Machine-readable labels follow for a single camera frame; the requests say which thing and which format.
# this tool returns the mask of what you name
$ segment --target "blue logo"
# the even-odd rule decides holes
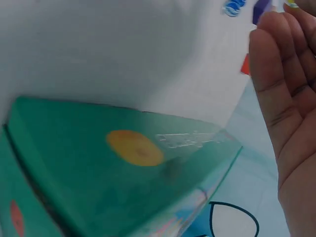
[[[236,17],[240,13],[240,9],[245,6],[246,0],[228,0],[223,5],[223,12],[230,17]]]

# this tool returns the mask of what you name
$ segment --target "hand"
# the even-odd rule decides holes
[[[297,0],[316,13],[316,1]],[[278,197],[292,237],[316,236],[316,18],[284,6],[250,33],[253,84],[279,171]]]

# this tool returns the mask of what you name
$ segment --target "green box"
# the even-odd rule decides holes
[[[3,236],[180,236],[240,150],[203,121],[18,98],[0,139]]]

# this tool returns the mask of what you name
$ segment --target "orange circle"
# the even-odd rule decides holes
[[[11,201],[10,211],[11,211],[11,220],[12,220],[13,226],[16,229],[19,237],[23,237],[24,235],[23,215],[14,200]]]
[[[130,130],[111,131],[108,144],[125,161],[138,166],[156,166],[163,162],[163,153],[147,137]]]

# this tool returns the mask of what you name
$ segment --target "white paper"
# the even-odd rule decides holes
[[[0,1],[0,120],[18,95],[177,115],[225,126],[249,76],[254,1]]]

